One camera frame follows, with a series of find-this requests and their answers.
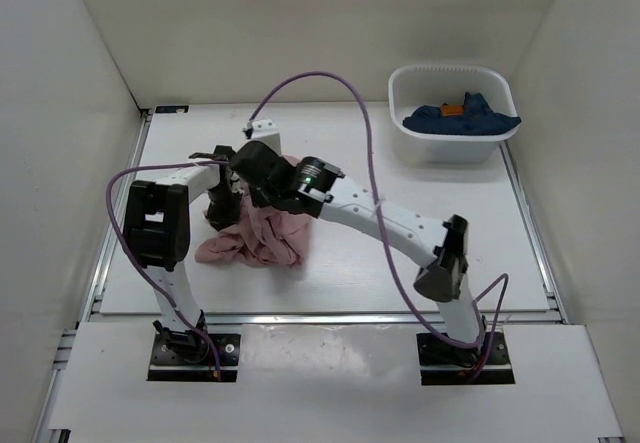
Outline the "pink trousers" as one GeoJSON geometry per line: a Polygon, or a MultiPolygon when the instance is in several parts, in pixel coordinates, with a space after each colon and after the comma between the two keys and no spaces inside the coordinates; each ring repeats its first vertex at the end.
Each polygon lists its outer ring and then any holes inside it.
{"type": "Polygon", "coordinates": [[[219,230],[195,250],[201,264],[239,262],[250,267],[302,266],[308,256],[312,218],[273,207],[253,205],[249,187],[242,180],[238,220],[219,230]]]}

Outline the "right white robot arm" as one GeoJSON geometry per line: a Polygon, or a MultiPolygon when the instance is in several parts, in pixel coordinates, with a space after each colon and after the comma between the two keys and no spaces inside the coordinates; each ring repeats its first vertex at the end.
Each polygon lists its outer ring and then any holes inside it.
{"type": "Polygon", "coordinates": [[[486,327],[467,281],[466,219],[431,219],[383,202],[324,160],[308,156],[293,164],[259,141],[246,143],[230,168],[257,203],[352,228],[405,255],[418,267],[414,290],[440,312],[440,339],[452,356],[470,363],[484,352],[486,327]]]}

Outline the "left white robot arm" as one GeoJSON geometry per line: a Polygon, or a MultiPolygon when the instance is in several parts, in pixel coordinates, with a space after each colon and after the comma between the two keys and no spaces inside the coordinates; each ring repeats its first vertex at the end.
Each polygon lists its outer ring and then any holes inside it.
{"type": "Polygon", "coordinates": [[[133,259],[152,281],[161,309],[154,329],[161,346],[182,365],[235,366],[240,337],[208,334],[203,310],[196,304],[185,259],[191,241],[190,205],[209,198],[205,218],[221,231],[240,219],[241,193],[232,188],[228,163],[235,151],[218,145],[213,152],[194,153],[203,166],[190,166],[156,181],[134,181],[128,194],[123,238],[133,259]]]}

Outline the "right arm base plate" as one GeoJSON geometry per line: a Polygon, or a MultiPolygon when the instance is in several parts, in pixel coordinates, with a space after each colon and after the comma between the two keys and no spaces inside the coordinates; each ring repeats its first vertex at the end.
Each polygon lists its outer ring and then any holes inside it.
{"type": "Polygon", "coordinates": [[[505,335],[487,333],[480,350],[454,348],[432,333],[416,335],[422,386],[513,385],[505,335]]]}

